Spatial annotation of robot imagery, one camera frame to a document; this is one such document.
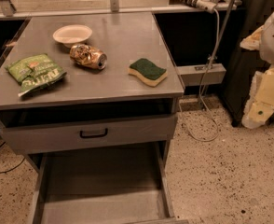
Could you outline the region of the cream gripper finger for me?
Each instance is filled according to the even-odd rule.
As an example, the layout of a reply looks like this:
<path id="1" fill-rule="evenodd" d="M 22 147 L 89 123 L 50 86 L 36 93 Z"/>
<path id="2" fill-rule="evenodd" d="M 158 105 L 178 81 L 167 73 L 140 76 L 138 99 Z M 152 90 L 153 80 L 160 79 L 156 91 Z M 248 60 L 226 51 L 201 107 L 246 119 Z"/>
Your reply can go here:
<path id="1" fill-rule="evenodd" d="M 264 73 L 256 71 L 241 124 L 248 129 L 255 129 L 266 124 L 274 114 L 274 65 Z"/>

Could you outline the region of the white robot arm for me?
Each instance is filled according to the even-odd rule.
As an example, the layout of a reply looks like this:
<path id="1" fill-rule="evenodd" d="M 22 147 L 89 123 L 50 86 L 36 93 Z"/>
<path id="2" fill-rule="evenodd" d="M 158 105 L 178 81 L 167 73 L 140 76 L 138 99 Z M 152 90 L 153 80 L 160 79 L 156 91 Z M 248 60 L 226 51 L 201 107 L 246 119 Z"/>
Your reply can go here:
<path id="1" fill-rule="evenodd" d="M 260 58 L 269 63 L 264 73 L 253 76 L 249 100 L 244 108 L 242 125 L 249 129 L 263 126 L 274 114 L 274 12 L 265 23 L 240 42 L 243 49 L 258 50 Z"/>

